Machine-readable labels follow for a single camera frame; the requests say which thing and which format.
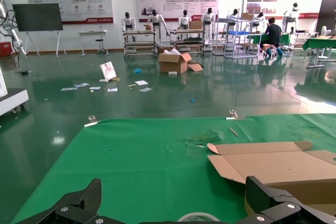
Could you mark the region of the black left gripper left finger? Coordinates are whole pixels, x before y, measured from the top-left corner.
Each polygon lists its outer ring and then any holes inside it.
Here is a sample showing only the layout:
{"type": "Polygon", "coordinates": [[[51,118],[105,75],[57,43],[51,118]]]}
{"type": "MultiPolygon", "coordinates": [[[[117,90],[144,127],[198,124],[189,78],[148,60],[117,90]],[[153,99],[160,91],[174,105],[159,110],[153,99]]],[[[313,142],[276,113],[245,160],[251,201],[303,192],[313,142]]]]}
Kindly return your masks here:
{"type": "Polygon", "coordinates": [[[115,223],[98,215],[101,203],[102,184],[95,178],[85,189],[64,194],[52,207],[19,223],[115,223]]]}

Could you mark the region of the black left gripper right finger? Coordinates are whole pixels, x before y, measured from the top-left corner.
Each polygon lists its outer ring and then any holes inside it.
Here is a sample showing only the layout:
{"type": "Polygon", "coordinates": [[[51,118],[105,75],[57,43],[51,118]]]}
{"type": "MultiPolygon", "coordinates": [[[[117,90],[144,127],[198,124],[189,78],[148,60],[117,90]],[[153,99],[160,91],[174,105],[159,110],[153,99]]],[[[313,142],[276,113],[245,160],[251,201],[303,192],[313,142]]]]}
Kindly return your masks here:
{"type": "Polygon", "coordinates": [[[245,199],[254,214],[238,223],[335,223],[335,216],[303,204],[286,190],[266,186],[254,176],[246,178],[245,199]]]}

